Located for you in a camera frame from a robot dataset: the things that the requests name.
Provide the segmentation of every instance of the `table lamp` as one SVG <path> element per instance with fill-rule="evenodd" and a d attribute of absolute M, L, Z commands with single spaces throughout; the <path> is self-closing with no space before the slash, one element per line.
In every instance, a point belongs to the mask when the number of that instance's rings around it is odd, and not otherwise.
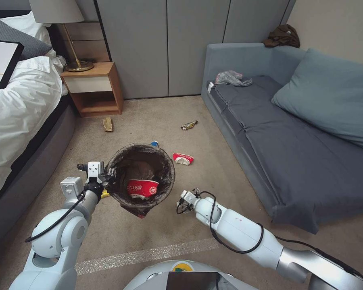
<path fill-rule="evenodd" d="M 29 0 L 33 16 L 37 23 L 62 23 L 73 51 L 75 62 L 68 62 L 66 70 L 79 72 L 94 67 L 90 61 L 79 60 L 65 23 L 82 22 L 84 20 L 75 0 Z"/>

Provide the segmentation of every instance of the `white duvet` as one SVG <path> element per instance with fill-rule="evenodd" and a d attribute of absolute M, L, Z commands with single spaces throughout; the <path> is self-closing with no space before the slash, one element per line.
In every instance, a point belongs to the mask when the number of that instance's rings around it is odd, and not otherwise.
<path fill-rule="evenodd" d="M 48 56 L 20 61 L 0 90 L 0 189 L 12 163 L 67 93 L 60 78 L 62 62 Z"/>

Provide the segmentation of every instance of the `trash can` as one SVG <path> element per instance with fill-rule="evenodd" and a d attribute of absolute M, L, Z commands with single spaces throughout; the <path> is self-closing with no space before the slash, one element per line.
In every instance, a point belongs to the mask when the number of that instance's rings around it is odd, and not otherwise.
<path fill-rule="evenodd" d="M 175 182 L 172 159 L 161 148 L 149 144 L 130 144 L 117 151 L 106 165 L 106 171 L 115 169 L 116 182 L 106 186 L 108 193 L 121 207 L 144 218 L 147 213 L 171 192 Z M 129 180 L 153 180 L 157 191 L 149 199 L 132 198 L 127 192 Z"/>

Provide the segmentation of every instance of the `red and white paper cup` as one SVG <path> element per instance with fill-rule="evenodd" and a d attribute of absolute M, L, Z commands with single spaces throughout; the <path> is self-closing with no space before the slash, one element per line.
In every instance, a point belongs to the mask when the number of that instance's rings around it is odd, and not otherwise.
<path fill-rule="evenodd" d="M 148 199 L 157 192 L 158 182 L 144 179 L 130 179 L 126 190 L 132 198 Z"/>
<path fill-rule="evenodd" d="M 175 160 L 175 162 L 179 164 L 190 165 L 194 158 L 189 155 L 174 153 L 173 160 Z"/>

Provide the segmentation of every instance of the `brown cloth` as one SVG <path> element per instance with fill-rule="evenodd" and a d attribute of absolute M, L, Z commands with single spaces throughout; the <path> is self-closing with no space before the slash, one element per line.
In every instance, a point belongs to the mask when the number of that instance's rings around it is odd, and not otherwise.
<path fill-rule="evenodd" d="M 297 31 L 289 24 L 280 25 L 273 32 L 269 33 L 269 37 L 263 41 L 266 47 L 276 46 L 294 46 L 300 48 L 300 39 Z"/>

